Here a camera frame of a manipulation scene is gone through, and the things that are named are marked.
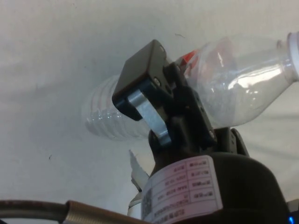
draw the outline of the white bottle cap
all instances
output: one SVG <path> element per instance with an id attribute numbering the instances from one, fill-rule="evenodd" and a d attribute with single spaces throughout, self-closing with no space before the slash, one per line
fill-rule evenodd
<path id="1" fill-rule="evenodd" d="M 299 32 L 289 33 L 288 45 L 289 45 L 291 60 L 296 71 L 297 81 L 299 81 Z"/>

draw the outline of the sticker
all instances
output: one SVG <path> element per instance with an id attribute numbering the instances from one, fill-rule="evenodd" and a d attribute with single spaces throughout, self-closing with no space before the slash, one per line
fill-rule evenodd
<path id="1" fill-rule="evenodd" d="M 171 224 L 223 208 L 213 159 L 180 160 L 156 172 L 142 191 L 142 220 Z"/>

